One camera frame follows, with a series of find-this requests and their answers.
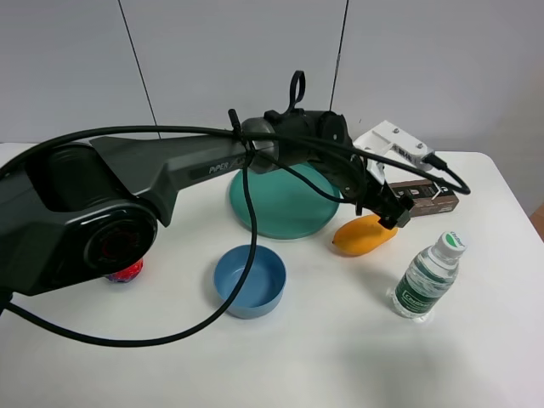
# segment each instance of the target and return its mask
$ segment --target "yellow mango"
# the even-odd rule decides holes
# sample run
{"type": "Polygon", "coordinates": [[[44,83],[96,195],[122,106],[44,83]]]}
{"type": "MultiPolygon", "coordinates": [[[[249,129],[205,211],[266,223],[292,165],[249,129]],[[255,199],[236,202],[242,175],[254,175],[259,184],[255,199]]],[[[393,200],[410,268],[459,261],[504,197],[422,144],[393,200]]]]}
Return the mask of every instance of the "yellow mango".
{"type": "Polygon", "coordinates": [[[352,256],[364,255],[393,238],[398,228],[383,228],[376,214],[359,217],[342,226],[334,235],[332,243],[343,253],[352,256]]]}

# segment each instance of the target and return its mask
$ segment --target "brown box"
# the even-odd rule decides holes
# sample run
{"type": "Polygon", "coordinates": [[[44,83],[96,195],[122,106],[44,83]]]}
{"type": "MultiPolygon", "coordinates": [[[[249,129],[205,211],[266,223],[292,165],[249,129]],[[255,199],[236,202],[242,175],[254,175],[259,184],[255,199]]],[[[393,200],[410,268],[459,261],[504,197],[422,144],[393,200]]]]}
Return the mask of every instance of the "brown box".
{"type": "Polygon", "coordinates": [[[389,185],[397,198],[408,196],[414,201],[410,211],[412,217],[438,213],[450,213],[459,199],[453,191],[430,180],[403,181],[389,185]]]}

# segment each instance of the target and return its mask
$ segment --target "red object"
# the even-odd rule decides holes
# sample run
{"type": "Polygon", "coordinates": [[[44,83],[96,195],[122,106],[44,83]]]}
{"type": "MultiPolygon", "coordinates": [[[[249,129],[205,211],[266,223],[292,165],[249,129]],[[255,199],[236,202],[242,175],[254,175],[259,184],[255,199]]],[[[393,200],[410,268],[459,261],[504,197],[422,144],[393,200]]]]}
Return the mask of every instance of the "red object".
{"type": "Polygon", "coordinates": [[[115,274],[107,275],[106,278],[108,278],[109,281],[116,283],[127,283],[134,279],[136,276],[138,276],[143,267],[144,259],[142,258],[134,265],[129,266],[126,269],[120,270],[115,274]]]}

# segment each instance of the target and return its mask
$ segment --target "white mount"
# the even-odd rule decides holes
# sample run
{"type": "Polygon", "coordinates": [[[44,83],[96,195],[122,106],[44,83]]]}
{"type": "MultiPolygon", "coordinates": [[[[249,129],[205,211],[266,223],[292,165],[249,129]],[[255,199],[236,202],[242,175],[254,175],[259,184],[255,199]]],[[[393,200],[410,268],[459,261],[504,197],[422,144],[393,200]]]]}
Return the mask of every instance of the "white mount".
{"type": "MultiPolygon", "coordinates": [[[[362,134],[354,141],[354,146],[361,150],[368,150],[371,153],[385,156],[392,150],[401,155],[413,166],[428,171],[433,168],[422,160],[425,156],[434,152],[421,140],[414,138],[411,134],[396,127],[393,123],[383,121],[368,132],[362,134]]],[[[385,183],[383,163],[368,160],[366,170],[374,176],[380,184],[385,183]]]]}

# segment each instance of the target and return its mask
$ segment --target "teal plate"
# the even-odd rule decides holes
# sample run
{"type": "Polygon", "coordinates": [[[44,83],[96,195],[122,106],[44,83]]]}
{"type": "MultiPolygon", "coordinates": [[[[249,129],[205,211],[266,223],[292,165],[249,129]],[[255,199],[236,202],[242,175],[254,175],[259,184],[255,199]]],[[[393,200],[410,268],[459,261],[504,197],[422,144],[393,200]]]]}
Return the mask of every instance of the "teal plate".
{"type": "MultiPolygon", "coordinates": [[[[310,165],[297,164],[292,169],[323,191],[340,198],[338,189],[310,165]]],[[[337,202],[321,197],[285,170],[266,174],[248,172],[248,181],[258,233],[269,238],[293,240],[312,235],[323,228],[338,209],[337,202]]],[[[229,198],[236,217],[249,229],[241,172],[232,180],[229,198]]]]}

